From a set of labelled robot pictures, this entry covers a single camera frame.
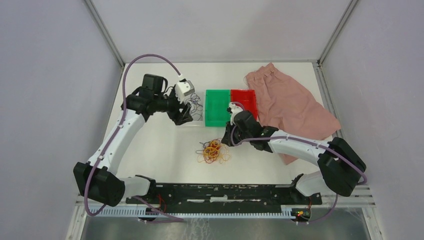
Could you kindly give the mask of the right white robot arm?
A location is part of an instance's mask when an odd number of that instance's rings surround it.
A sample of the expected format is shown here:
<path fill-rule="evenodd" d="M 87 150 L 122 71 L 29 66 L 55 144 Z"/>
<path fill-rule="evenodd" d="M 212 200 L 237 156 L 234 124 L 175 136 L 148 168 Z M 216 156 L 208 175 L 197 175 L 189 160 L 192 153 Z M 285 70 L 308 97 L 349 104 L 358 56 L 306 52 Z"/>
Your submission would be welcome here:
<path fill-rule="evenodd" d="M 235 147 L 249 143 L 258 151 L 290 155 L 318 167 L 313 173 L 295 178 L 294 187 L 288 191 L 293 203 L 302 204 L 313 194 L 328 191 L 349 197 L 356 186 L 367 183 L 366 164 L 343 138 L 325 141 L 300 137 L 262 126 L 248 110 L 227 110 L 230 120 L 225 126 L 223 144 Z"/>

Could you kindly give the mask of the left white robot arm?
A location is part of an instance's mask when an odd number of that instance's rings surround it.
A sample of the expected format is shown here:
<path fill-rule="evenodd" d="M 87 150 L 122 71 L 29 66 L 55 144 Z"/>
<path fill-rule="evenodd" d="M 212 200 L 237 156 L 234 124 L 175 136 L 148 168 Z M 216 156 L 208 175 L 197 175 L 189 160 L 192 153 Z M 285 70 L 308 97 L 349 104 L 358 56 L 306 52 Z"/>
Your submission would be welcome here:
<path fill-rule="evenodd" d="M 167 113 L 177 126 L 193 121 L 191 104 L 184 99 L 195 92 L 194 85 L 182 78 L 166 94 L 163 87 L 167 85 L 166 78 L 145 74 L 142 85 L 125 98 L 119 119 L 104 142 L 86 163 L 74 166 L 77 187 L 85 200 L 111 207 L 133 196 L 147 204 L 156 200 L 154 179 L 141 175 L 118 178 L 116 174 L 130 143 L 154 113 Z"/>

